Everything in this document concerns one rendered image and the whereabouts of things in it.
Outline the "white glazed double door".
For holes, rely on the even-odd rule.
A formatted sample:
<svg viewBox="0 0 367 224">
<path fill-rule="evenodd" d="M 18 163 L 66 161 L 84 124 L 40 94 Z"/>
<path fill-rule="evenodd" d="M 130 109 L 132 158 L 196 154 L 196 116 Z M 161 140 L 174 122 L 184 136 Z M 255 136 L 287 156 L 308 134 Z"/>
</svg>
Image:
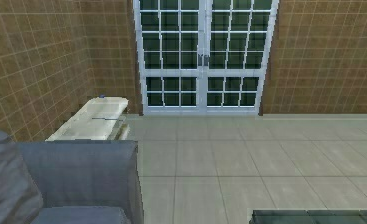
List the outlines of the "white glazed double door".
<svg viewBox="0 0 367 224">
<path fill-rule="evenodd" d="M 257 115 L 279 1 L 134 0 L 143 112 Z"/>
</svg>

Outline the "white side table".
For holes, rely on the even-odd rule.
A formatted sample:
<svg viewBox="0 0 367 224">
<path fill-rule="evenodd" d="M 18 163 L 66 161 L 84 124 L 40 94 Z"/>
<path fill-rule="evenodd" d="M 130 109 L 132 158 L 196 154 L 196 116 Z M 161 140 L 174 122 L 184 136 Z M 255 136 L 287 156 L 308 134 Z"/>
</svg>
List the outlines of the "white side table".
<svg viewBox="0 0 367 224">
<path fill-rule="evenodd" d="M 129 100 L 122 97 L 92 98 L 47 141 L 126 140 L 130 126 L 123 112 L 128 103 Z"/>
</svg>

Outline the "grey sofa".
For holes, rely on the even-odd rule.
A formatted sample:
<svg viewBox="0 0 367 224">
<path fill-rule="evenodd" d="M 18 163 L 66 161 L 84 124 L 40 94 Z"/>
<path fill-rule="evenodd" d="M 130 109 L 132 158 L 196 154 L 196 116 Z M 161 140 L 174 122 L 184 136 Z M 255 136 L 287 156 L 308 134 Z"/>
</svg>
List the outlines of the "grey sofa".
<svg viewBox="0 0 367 224">
<path fill-rule="evenodd" d="M 16 142 L 0 131 L 0 224 L 144 224 L 131 140 Z"/>
</svg>

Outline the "dark glass table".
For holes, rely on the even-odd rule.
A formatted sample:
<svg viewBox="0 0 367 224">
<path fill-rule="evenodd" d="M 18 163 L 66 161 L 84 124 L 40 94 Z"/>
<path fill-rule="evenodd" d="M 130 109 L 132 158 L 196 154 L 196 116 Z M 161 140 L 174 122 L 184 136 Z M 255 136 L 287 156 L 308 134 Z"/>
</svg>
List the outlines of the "dark glass table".
<svg viewBox="0 0 367 224">
<path fill-rule="evenodd" d="M 249 224 L 367 224 L 367 210 L 254 210 Z"/>
</svg>

